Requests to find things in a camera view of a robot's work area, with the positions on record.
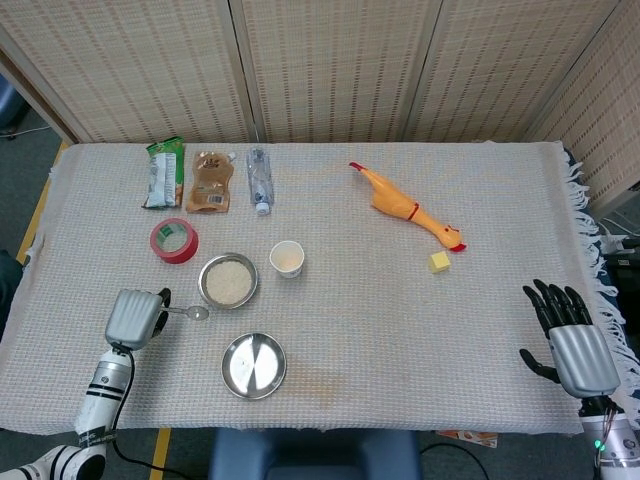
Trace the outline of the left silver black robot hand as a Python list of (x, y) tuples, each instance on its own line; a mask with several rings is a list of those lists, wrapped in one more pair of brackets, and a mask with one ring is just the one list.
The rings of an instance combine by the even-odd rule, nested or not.
[(164, 329), (169, 316), (164, 308), (170, 303), (169, 288), (163, 288), (157, 294), (122, 289), (106, 325), (107, 343), (130, 351), (141, 350)]

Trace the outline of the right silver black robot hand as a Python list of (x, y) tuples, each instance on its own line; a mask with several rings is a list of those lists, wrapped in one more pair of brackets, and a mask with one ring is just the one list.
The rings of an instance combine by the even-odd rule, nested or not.
[(578, 399), (609, 396), (621, 381), (609, 347), (593, 323), (581, 295), (573, 288), (545, 284), (539, 279), (523, 291), (531, 302), (554, 364), (537, 361), (527, 349), (519, 354), (536, 375), (563, 387)]

